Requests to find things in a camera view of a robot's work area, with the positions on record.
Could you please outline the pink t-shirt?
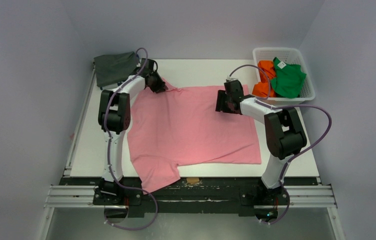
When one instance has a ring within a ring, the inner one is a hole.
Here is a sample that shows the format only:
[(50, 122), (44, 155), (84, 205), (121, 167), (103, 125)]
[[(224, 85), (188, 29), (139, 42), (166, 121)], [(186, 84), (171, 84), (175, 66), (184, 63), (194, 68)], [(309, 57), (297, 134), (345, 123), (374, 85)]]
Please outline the pink t-shirt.
[(142, 188), (154, 192), (180, 179), (179, 166), (261, 164), (252, 118), (216, 111), (223, 86), (141, 91), (131, 106), (127, 141)]

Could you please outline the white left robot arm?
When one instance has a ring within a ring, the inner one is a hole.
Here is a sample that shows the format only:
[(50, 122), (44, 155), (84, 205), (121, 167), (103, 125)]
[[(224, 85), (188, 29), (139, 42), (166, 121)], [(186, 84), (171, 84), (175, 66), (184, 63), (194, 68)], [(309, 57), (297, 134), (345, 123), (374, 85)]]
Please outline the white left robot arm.
[(131, 122), (131, 99), (149, 88), (159, 94), (167, 90), (165, 82), (158, 74), (158, 63), (143, 58), (140, 66), (130, 73), (127, 80), (116, 88), (103, 90), (100, 97), (98, 123), (105, 137), (104, 172), (97, 187), (97, 194), (114, 205), (120, 204), (128, 187), (122, 186), (122, 148), (123, 140)]

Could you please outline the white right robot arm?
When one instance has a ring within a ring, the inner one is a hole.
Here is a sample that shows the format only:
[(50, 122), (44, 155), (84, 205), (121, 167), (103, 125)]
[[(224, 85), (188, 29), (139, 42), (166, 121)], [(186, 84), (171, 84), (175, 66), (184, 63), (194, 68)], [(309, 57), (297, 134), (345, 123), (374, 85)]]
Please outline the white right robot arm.
[(270, 157), (261, 177), (263, 186), (257, 189), (256, 196), (264, 204), (271, 202), (276, 197), (275, 189), (282, 187), (288, 157), (299, 154), (307, 144), (297, 109), (276, 107), (245, 95), (240, 81), (233, 79), (218, 91), (216, 111), (248, 116), (264, 124)]

